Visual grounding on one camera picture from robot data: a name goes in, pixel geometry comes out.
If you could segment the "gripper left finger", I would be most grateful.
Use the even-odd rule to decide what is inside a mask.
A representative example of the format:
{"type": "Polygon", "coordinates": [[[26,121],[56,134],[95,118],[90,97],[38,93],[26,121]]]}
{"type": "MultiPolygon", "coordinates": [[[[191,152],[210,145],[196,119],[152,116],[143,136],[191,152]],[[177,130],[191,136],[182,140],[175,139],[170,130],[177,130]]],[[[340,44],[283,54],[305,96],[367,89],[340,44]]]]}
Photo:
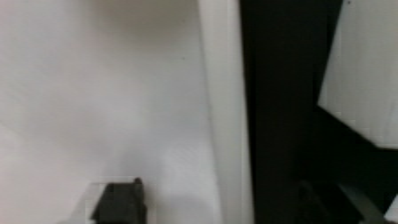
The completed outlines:
{"type": "Polygon", "coordinates": [[[91,215],[95,224],[148,224],[146,189],[141,178],[106,187],[91,215]]]}

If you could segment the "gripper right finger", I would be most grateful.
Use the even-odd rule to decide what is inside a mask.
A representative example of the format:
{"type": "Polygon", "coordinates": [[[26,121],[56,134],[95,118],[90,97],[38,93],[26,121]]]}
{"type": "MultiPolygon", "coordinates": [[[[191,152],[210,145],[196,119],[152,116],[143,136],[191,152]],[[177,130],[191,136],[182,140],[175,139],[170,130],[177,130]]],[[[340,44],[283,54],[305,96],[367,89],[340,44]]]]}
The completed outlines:
{"type": "Polygon", "coordinates": [[[303,182],[296,224],[398,224],[365,193],[331,182],[303,182]]]}

